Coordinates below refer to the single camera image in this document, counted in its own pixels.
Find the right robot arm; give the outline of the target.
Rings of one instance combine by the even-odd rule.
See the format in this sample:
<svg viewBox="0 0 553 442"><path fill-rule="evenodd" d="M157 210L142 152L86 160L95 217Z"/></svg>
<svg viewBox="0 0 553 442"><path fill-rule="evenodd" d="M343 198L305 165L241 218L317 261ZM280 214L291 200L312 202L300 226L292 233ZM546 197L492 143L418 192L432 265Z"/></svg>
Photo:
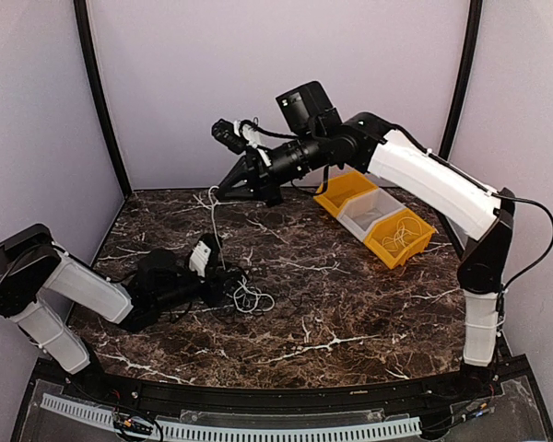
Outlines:
<svg viewBox="0 0 553 442"><path fill-rule="evenodd" d="M457 280L465 295L465 347L468 366L452 380L462 400L474 398L488 383L499 328L503 271L512 243L514 201L508 189L496 191L423 147L402 126L370 112L344 121L323 86L311 81L276 97L291 133L268 148L249 140L244 130L257 124L223 119L211 134L239 156L218 186L220 201L281 204L281 185L309 172L350 166L390 181L441 212L467 236Z"/></svg>

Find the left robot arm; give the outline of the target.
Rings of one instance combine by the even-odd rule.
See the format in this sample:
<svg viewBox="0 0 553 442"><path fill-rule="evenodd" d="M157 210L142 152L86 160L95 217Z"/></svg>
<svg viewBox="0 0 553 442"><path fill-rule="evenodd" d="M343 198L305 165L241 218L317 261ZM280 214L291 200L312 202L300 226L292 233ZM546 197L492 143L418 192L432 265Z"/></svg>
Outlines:
<svg viewBox="0 0 553 442"><path fill-rule="evenodd" d="M141 332L165 312L197 299L219 305L243 278L220 257L222 241L202 235L179 262L172 250L146 253L125 277L93 271L59 245L50 229L35 224L0 242L0 317L11 320L68 374L92 401L105 401L111 380L98 358L43 298L55 292L127 332Z"/></svg>

